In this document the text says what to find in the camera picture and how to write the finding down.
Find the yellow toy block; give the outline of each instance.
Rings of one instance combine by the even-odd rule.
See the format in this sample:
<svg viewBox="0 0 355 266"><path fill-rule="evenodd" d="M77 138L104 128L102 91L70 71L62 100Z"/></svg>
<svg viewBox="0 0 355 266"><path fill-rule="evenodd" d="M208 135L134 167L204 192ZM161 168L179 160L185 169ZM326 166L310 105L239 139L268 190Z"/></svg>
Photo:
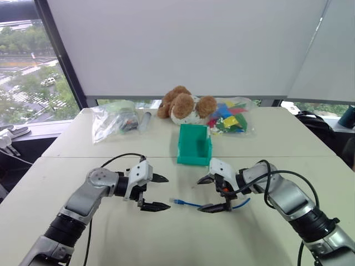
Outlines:
<svg viewBox="0 0 355 266"><path fill-rule="evenodd" d="M231 127L234 125L238 125L239 122L234 116L227 117L225 120L223 120L224 127Z"/></svg>
<svg viewBox="0 0 355 266"><path fill-rule="evenodd" d="M226 101L225 103L226 103L226 105L228 106L228 108L233 107L233 106L235 105L235 104L232 103L231 101Z"/></svg>

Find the teddy bear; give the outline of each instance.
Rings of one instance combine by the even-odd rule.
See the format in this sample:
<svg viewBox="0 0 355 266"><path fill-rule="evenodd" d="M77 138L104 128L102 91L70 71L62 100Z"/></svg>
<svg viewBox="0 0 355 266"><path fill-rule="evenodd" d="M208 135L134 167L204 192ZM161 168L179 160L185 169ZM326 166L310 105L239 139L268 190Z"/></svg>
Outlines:
<svg viewBox="0 0 355 266"><path fill-rule="evenodd" d="M216 99L212 96L198 98L184 86L177 86L162 99L157 116L170 117L177 124L205 124L206 118L217 109Z"/></svg>

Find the plastic bag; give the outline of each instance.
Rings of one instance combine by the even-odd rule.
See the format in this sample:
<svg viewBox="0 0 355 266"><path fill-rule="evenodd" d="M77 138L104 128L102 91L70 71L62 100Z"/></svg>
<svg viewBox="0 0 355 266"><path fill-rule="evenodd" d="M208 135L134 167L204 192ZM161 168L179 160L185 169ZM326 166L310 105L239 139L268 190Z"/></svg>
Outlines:
<svg viewBox="0 0 355 266"><path fill-rule="evenodd" d="M93 111L93 143L110 135L124 134L139 125L138 114L132 101L120 100L91 108Z"/></svg>
<svg viewBox="0 0 355 266"><path fill-rule="evenodd" d="M245 134L254 130L249 111L256 105L248 98L216 98L217 110L209 116L213 135Z"/></svg>

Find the green plastic bin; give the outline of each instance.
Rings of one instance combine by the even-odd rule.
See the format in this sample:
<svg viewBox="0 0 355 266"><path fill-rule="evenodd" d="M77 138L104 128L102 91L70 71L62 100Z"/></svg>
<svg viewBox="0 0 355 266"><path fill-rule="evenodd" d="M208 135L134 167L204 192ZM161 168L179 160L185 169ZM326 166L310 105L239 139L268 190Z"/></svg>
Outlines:
<svg viewBox="0 0 355 266"><path fill-rule="evenodd" d="M212 143L208 126L181 125L177 163L209 165Z"/></svg>

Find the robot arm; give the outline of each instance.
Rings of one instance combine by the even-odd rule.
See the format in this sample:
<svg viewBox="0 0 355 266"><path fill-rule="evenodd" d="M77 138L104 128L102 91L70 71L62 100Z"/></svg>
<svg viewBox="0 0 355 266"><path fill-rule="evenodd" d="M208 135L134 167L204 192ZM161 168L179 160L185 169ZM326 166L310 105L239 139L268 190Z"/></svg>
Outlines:
<svg viewBox="0 0 355 266"><path fill-rule="evenodd" d="M113 195L135 200L142 211L157 212L170 208L160 202L147 203L143 198L148 182L168 182L153 173L147 160L133 167L128 177L122 172L95 168L72 194L43 236L40 236L20 266L60 265L67 263L76 241L93 218L103 197Z"/></svg>
<svg viewBox="0 0 355 266"><path fill-rule="evenodd" d="M271 171L276 171L274 165L270 166ZM214 182L216 190L222 191L221 195L226 198L226 203L204 205L199 210L210 213L231 211L230 201L238 195L231 192L242 187L245 188L240 192L243 194L264 193L267 177L253 185L248 184L266 173L268 169L265 162L259 162L252 168L236 173L227 163L216 158L211 159L209 175L198 183ZM295 183L283 178L279 173L273 174L267 199L299 234L317 265L355 265L355 242L337 225L339 220L329 219Z"/></svg>

